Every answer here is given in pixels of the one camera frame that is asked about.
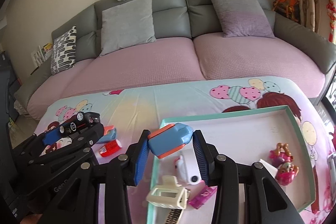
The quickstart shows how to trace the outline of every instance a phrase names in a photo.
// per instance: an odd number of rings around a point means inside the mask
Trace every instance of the pink sofa cushion cover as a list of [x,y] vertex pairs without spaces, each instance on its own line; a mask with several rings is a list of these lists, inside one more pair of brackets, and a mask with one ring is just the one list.
[[206,80],[279,76],[292,80],[308,98],[317,97],[325,76],[302,51],[279,38],[231,37],[209,33],[194,39]]
[[205,78],[193,42],[185,37],[161,38],[96,58],[62,97],[199,80]]
[[94,59],[86,59],[76,63],[74,67],[61,71],[49,77],[31,96],[27,110],[34,119],[41,119],[47,108],[57,100],[66,86],[75,79],[76,75],[87,67]]

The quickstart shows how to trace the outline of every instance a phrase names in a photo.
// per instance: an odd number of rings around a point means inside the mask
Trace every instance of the metal screw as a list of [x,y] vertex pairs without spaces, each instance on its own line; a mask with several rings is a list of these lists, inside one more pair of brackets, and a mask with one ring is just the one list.
[[219,154],[219,155],[217,155],[217,160],[219,160],[219,161],[225,161],[226,160],[226,156],[223,155],[223,154]]
[[264,167],[264,165],[261,162],[257,161],[254,163],[254,167],[256,167],[257,169],[261,169]]
[[88,162],[83,162],[82,164],[81,164],[81,168],[82,169],[89,169],[90,168],[90,164],[88,163]]
[[121,154],[118,156],[118,160],[127,160],[128,156],[126,154]]

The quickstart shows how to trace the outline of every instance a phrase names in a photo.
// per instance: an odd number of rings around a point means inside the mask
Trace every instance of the red container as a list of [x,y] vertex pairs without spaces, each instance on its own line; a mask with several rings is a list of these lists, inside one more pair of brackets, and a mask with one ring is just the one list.
[[102,157],[108,157],[115,152],[119,151],[121,149],[121,143],[118,140],[113,140],[107,144],[105,144],[102,148],[99,149],[99,154]]

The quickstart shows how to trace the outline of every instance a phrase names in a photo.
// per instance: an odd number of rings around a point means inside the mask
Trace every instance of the sofa armrest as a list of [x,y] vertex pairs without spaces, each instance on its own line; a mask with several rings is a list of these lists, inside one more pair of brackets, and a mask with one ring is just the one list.
[[30,97],[50,76],[51,57],[49,57],[29,78],[23,83],[14,97],[27,108]]
[[336,63],[335,44],[278,13],[276,13],[274,35],[307,54],[325,75]]

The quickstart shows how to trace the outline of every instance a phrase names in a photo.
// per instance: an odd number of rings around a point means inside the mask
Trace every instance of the pink toy figure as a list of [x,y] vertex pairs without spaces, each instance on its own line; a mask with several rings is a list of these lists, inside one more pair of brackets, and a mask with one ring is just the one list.
[[285,162],[280,166],[275,179],[280,185],[287,186],[294,180],[298,172],[298,166],[293,165],[291,162]]
[[276,168],[286,162],[292,162],[294,160],[294,157],[289,152],[287,143],[277,143],[277,148],[271,150],[269,153],[269,158],[272,159],[272,165]]
[[195,209],[201,208],[204,203],[209,200],[217,191],[217,186],[204,186],[202,191],[198,193],[191,201],[188,201],[188,204],[193,206]]

